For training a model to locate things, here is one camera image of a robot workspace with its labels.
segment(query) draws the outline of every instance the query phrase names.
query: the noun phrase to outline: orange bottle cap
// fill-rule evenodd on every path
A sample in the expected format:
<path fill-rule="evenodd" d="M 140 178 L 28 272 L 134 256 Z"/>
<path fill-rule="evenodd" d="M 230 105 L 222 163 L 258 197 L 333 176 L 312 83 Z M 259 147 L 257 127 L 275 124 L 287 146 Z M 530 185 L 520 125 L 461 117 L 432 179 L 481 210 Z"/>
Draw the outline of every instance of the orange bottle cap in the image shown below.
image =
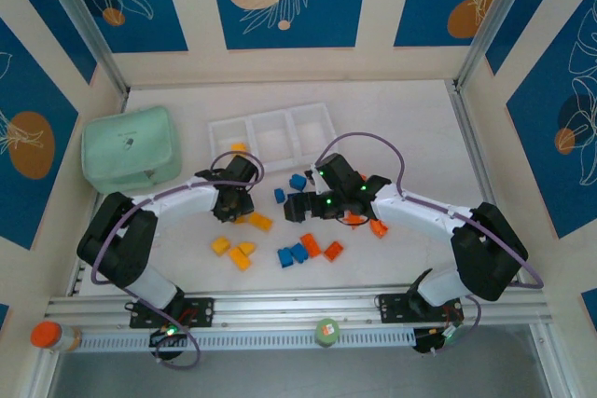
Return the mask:
<path fill-rule="evenodd" d="M 48 349 L 55 345 L 62 336 L 62 328 L 56 322 L 39 323 L 31 332 L 31 343 L 40 349 Z"/>

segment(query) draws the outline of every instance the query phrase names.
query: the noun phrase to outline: white tray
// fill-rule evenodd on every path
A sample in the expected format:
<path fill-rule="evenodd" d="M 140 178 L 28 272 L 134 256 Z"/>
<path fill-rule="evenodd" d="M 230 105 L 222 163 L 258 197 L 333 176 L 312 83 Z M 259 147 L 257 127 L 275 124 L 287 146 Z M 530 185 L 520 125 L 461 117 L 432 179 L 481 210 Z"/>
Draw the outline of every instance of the white tray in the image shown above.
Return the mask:
<path fill-rule="evenodd" d="M 208 129 L 212 158 L 243 143 L 263 162 L 266 172 L 308 165 L 336 138 L 324 103 L 213 121 Z M 338 146 L 331 151 L 338 151 Z M 227 162 L 223 159 L 220 166 Z"/>

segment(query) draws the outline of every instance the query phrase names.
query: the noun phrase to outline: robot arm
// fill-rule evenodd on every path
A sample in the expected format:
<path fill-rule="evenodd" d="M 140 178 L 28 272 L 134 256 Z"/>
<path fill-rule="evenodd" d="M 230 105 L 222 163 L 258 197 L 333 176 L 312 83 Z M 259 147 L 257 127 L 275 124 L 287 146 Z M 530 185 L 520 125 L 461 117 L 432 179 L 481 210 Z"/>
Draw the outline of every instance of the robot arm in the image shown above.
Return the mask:
<path fill-rule="evenodd" d="M 285 203 L 289 221 L 303 221 L 308 211 L 322 219 L 342 218 L 350 211 L 409 226 L 451 246 L 454 259 L 450 265 L 424 272 L 412 285 L 410 306 L 422 317 L 427 309 L 463 295 L 497 300 L 521 267 L 495 241 L 462 218 L 482 224 L 522 259 L 528 258 L 506 218 L 492 204 L 483 202 L 476 209 L 468 209 L 398 191 L 395 184 L 380 176 L 365 181 L 339 154 L 313 165 L 307 175 L 316 191 L 295 195 Z"/>
<path fill-rule="evenodd" d="M 184 293 L 148 263 L 154 236 L 193 213 L 213 212 L 222 222 L 251 213 L 253 201 L 246 187 L 225 183 L 248 183 L 256 174 L 257 167 L 252 162 L 235 156 L 224 170 L 198 172 L 184 184 L 156 195 L 128 198 L 112 193 L 93 217 L 76 253 L 93 265 L 118 220 L 137 204 L 147 202 L 110 241 L 98 270 L 118 288 L 143 298 L 157 309 L 167 309 L 176 317 L 181 311 L 176 304 L 182 302 Z"/>

